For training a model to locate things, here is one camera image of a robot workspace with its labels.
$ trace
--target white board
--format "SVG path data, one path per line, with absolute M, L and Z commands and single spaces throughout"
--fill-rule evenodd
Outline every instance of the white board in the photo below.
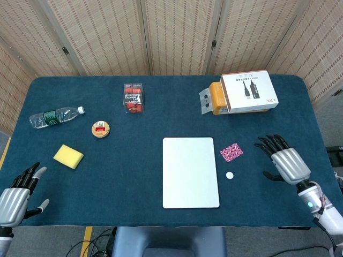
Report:
M 163 207 L 219 207 L 212 138 L 163 139 Z

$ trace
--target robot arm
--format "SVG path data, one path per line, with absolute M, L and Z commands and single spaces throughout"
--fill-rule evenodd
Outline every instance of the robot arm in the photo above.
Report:
M 325 196 L 320 185 L 309 180 L 311 171 L 297 151 L 290 148 L 280 135 L 267 135 L 267 137 L 268 139 L 258 138 L 262 143 L 256 143 L 255 146 L 268 155 L 280 175 L 272 175 L 266 171 L 263 174 L 270 180 L 296 185 L 298 196 L 314 216 L 314 223 L 328 235 L 343 235 L 343 217 Z
M 35 163 L 25 170 L 0 196 L 0 257 L 6 256 L 13 240 L 12 228 L 18 226 L 23 219 L 42 213 L 49 204 L 49 199 L 46 199 L 36 209 L 27 210 L 30 196 L 47 170 L 43 167 L 34 173 L 38 166 L 39 163 Z

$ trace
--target dark blue tablecloth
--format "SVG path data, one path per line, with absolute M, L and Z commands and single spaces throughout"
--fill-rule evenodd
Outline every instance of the dark blue tablecloth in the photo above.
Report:
M 25 225 L 145 226 L 312 226 L 312 216 L 296 187 L 272 182 L 263 170 L 277 173 L 253 146 L 258 136 L 278 133 L 287 139 L 339 211 L 342 195 L 333 175 L 304 82 L 292 75 L 272 75 L 279 105 L 265 113 L 215 116 L 200 114 L 199 92 L 218 76 L 49 77 L 31 84 L 0 172 L 0 190 L 33 163 L 48 171 L 30 200 L 45 198 L 43 214 Z M 142 82 L 145 110 L 127 114 L 123 84 Z M 40 130 L 30 115 L 61 107 L 85 108 L 65 124 Z M 110 124 L 109 136 L 91 134 L 93 123 Z M 162 140 L 164 137 L 212 137 L 220 207 L 163 209 Z M 244 154 L 226 163 L 220 150 L 237 142 Z M 53 160 L 61 144 L 82 153 L 72 170 Z M 226 172 L 235 177 L 228 180 Z

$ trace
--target yellow sponge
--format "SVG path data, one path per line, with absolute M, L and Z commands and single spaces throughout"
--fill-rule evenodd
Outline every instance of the yellow sponge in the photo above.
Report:
M 55 154 L 54 159 L 69 168 L 76 169 L 82 157 L 84 157 L 82 153 L 70 148 L 69 146 L 62 145 Z

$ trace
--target yellow object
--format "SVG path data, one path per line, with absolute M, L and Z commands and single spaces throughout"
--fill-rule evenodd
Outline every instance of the yellow object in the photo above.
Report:
M 7 150 L 9 149 L 10 142 L 11 142 L 11 137 L 9 137 L 9 139 L 7 140 L 7 144 L 5 146 L 4 152 L 2 153 L 1 160 L 0 160 L 0 169 L 2 167 L 2 164 L 4 164 L 5 157 L 7 154 Z
M 212 113 L 215 115 L 229 114 L 226 106 L 223 88 L 220 82 L 212 82 L 210 84 L 210 94 L 213 107 Z
M 62 145 L 55 154 L 54 159 L 69 168 L 76 169 L 82 157 L 84 157 L 82 153 L 70 148 L 69 146 Z
M 90 248 L 90 241 L 91 241 L 91 235 L 92 235 L 92 226 L 87 226 L 85 230 L 85 235 L 84 235 L 84 242 L 82 243 L 82 249 L 80 253 L 80 257 L 85 257 L 88 256 L 88 249 Z

